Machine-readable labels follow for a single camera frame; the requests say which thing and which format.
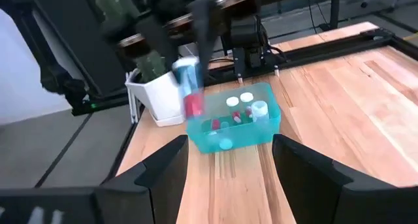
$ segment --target wood grain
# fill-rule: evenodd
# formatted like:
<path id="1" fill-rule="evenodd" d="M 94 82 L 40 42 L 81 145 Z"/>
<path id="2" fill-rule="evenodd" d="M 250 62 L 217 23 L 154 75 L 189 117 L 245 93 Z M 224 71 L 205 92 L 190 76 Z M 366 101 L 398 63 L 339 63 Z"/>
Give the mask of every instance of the wood grain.
<path id="1" fill-rule="evenodd" d="M 278 44 L 291 50 L 376 28 L 362 23 Z M 244 80 L 268 82 L 281 107 L 280 133 L 397 186 L 418 184 L 418 63 L 379 48 Z M 205 89 L 239 88 L 229 82 Z M 164 146 L 185 124 L 159 128 L 145 110 L 118 174 Z M 295 223 L 271 154 L 262 144 L 201 154 L 189 166 L 177 223 Z"/>

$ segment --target gray floor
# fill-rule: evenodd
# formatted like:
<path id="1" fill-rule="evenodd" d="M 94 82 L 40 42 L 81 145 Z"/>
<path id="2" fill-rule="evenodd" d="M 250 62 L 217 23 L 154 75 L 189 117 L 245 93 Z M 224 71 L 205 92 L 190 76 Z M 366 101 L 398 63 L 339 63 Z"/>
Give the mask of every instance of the gray floor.
<path id="1" fill-rule="evenodd" d="M 325 12 L 325 9 L 329 10 L 327 6 L 321 4 L 326 19 L 329 17 Z M 348 6 L 359 9 L 359 5 Z M 366 14 L 378 8 L 378 5 L 371 4 L 357 13 Z M 418 29 L 417 9 L 418 5 L 403 6 L 384 15 Z M 346 13 L 341 15 L 341 19 L 348 16 Z M 315 24 L 323 23 L 318 9 L 313 8 L 313 19 Z M 365 21 L 387 28 L 399 37 L 412 34 L 374 15 L 341 22 L 339 26 Z M 263 23 L 270 37 L 303 30 L 271 39 L 272 44 L 315 34 L 310 29 L 312 22 L 306 10 L 265 19 Z M 410 42 L 418 45 L 418 39 Z M 197 54 L 193 44 L 187 47 Z M 185 46 L 180 51 L 183 55 L 188 54 Z M 215 57 L 222 55 L 222 52 L 214 53 Z M 0 188 L 33 187 L 85 120 L 86 116 L 73 117 L 66 111 L 0 127 Z M 94 113 L 42 186 L 100 184 L 108 174 L 130 125 L 128 106 Z"/>

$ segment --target teal plastic bin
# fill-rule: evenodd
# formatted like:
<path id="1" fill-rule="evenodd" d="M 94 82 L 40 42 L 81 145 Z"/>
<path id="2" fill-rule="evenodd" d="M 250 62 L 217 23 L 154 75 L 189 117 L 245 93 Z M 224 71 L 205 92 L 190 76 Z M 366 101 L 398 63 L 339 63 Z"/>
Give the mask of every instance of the teal plastic bin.
<path id="1" fill-rule="evenodd" d="M 253 94 L 253 101 L 265 101 L 267 103 L 269 120 L 252 122 L 245 117 L 243 103 L 240 102 L 243 123 L 234 124 L 226 100 L 229 97 L 240 98 L 240 95 L 245 92 Z M 187 122 L 187 133 L 202 153 L 233 150 L 244 146 L 271 142 L 273 135 L 279 132 L 280 108 L 274 98 L 270 84 L 261 82 L 239 89 L 206 95 L 204 100 L 205 115 Z M 221 124 L 226 121 L 229 127 L 213 131 L 213 119 L 219 119 Z"/>

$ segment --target white wall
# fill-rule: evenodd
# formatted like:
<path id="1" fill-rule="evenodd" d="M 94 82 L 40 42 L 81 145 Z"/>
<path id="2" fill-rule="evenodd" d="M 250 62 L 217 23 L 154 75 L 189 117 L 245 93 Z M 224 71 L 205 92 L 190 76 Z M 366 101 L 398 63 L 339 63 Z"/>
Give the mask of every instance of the white wall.
<path id="1" fill-rule="evenodd" d="M 0 9 L 0 125 L 70 109 L 40 84 L 40 69 L 12 18 Z"/>

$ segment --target wooden tabletop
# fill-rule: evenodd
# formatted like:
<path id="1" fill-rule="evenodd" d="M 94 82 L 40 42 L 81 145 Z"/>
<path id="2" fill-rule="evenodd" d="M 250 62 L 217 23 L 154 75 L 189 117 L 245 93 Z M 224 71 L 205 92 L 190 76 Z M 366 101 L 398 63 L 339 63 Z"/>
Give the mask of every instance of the wooden tabletop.
<path id="1" fill-rule="evenodd" d="M 283 51 L 376 28 L 362 23 L 278 45 Z M 418 184 L 418 63 L 393 48 L 322 61 L 244 80 L 271 84 L 280 133 L 397 186 Z M 214 93 L 237 82 L 211 86 Z M 118 174 L 180 134 L 157 127 L 145 110 Z M 189 142 L 189 166 L 177 223 L 295 223 L 272 158 L 261 144 L 211 155 Z"/>

